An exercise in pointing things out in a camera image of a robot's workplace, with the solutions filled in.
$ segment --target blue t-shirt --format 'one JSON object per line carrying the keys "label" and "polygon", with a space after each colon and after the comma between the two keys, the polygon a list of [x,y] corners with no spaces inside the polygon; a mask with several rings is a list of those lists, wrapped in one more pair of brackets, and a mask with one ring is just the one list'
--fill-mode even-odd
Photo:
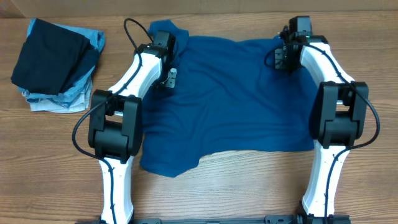
{"label": "blue t-shirt", "polygon": [[151,34],[158,30],[178,40],[177,79],[175,88],[150,90],[143,99],[145,170],[175,177],[215,152],[313,149],[308,118],[317,88],[310,74],[264,65],[279,38],[190,37],[171,21],[150,25]]}

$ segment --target blue folded cloth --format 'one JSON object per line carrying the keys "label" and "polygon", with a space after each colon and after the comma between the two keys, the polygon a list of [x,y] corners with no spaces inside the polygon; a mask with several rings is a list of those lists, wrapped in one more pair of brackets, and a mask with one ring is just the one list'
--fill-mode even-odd
{"label": "blue folded cloth", "polygon": [[178,40],[177,79],[175,88],[148,91],[143,99],[145,170],[175,177],[215,152],[313,149],[308,119],[317,87],[310,74],[264,65],[280,39],[190,37],[171,21],[150,25],[151,34],[158,30]]}
{"label": "blue folded cloth", "polygon": [[[30,20],[30,24],[27,29],[27,36],[29,36],[29,34],[32,32],[32,28],[34,26],[35,21],[36,19]],[[90,40],[90,44],[95,49],[97,49],[99,52],[103,50],[103,47],[105,45],[105,34],[103,31],[86,29],[81,27],[70,27],[60,24],[56,25],[84,35],[86,38]],[[40,103],[41,101],[46,100],[46,101],[51,101],[57,105],[60,105],[65,109],[68,109],[80,94],[86,93],[88,86],[91,82],[91,74],[94,72],[94,70],[95,70],[95,65],[85,75],[79,78],[71,88],[69,88],[64,93],[59,93],[58,95],[30,93],[28,90],[25,90],[23,88],[18,88],[18,90],[22,92],[22,95],[24,97],[26,97],[26,101],[28,103]]]}

